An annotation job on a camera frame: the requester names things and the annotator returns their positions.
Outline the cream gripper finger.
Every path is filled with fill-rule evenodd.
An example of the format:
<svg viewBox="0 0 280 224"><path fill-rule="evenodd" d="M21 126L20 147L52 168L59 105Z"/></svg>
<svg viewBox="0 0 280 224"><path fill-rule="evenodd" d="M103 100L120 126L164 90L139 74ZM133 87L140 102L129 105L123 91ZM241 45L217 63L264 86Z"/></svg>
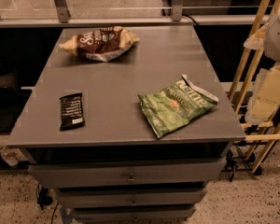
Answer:
<svg viewBox="0 0 280 224"><path fill-rule="evenodd" d="M280 106L280 63L271 69L259 70L253 86L253 94L248 101L245 121L259 125Z"/></svg>
<svg viewBox="0 0 280 224"><path fill-rule="evenodd" d="M244 47L247 49L263 49L268 24L262 25L254 34L252 34L245 42Z"/></svg>

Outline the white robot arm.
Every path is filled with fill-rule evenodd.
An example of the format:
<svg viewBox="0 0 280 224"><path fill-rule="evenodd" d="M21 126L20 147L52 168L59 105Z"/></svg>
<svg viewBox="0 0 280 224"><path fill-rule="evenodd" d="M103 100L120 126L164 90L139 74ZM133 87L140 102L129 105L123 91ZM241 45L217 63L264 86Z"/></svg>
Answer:
<svg viewBox="0 0 280 224"><path fill-rule="evenodd" d="M264 55L275 61L269 70L261 68L257 74L253 95L247 105L245 120L261 124L280 106L280 8L245 42L244 47L264 49Z"/></svg>

